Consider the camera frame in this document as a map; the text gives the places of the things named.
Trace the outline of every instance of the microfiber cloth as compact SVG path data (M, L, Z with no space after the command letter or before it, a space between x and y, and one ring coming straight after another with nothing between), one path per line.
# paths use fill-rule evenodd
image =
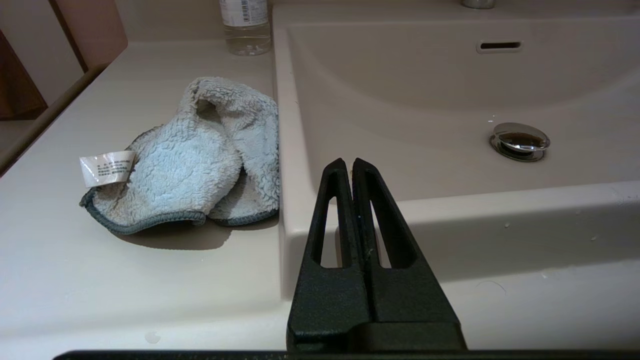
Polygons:
M278 211L278 110L268 96L223 78L198 78L176 116L143 133L126 183L92 188L80 205L115 234L209 215L246 225Z

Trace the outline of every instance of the washcloth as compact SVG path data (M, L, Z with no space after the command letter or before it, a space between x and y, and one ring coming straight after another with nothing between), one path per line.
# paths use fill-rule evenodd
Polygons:
M80 205L116 234L163 222L201 225L207 215L224 225L262 220L279 204L277 126L271 98L198 78L169 123L127 148L136 153L128 182L92 188Z

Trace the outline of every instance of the sink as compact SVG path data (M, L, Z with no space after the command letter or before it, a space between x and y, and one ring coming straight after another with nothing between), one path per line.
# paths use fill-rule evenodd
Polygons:
M276 6L283 294L336 158L380 170L441 282L640 258L635 4ZM494 151L503 122L544 131L545 157Z

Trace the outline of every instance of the white fabric tag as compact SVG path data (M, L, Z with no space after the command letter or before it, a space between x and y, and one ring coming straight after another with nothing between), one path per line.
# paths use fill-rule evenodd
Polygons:
M227 26L254 26L268 21L267 0L220 0L220 12Z
M118 151L80 158L84 185L87 188L93 188L125 182L129 179L135 157L134 151Z

